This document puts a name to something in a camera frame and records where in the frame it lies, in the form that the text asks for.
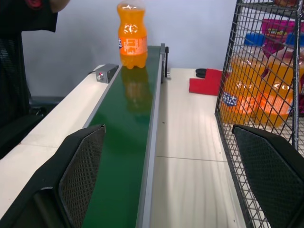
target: orange soda bottle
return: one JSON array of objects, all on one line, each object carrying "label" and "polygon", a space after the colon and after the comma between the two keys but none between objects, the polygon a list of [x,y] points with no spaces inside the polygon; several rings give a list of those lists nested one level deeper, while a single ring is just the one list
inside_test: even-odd
[{"label": "orange soda bottle", "polygon": [[120,59],[123,66],[144,68],[148,57],[145,7],[141,0],[125,0],[118,4]]},{"label": "orange soda bottle", "polygon": [[232,72],[225,81],[220,105],[224,123],[244,124],[255,117],[258,88],[267,64],[261,48],[264,40],[261,34],[247,34],[244,46],[231,58]]},{"label": "orange soda bottle", "polygon": [[[289,34],[286,47],[271,56],[268,61],[269,74],[262,80],[260,91],[263,92],[257,110],[255,123],[280,127],[289,116],[293,89],[291,88],[294,76],[294,44],[295,36]],[[304,47],[304,35],[301,35],[301,47]],[[304,74],[304,56],[300,54],[300,77]]]}]

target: metal wire rack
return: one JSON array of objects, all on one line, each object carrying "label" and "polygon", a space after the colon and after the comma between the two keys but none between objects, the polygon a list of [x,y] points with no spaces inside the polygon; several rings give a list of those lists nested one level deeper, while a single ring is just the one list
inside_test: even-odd
[{"label": "metal wire rack", "polygon": [[283,136],[304,157],[302,4],[303,0],[236,3],[215,115],[247,227],[270,224],[247,182],[233,125]]}]

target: white table surface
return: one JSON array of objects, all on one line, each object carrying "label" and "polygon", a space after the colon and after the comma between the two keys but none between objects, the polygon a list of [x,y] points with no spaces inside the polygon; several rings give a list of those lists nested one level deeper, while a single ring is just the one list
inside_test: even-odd
[{"label": "white table surface", "polygon": [[[192,69],[172,69],[161,87],[152,228],[245,227],[214,110],[216,97],[190,94]],[[66,136],[81,129],[107,84],[88,75],[0,160],[0,218]]]}]

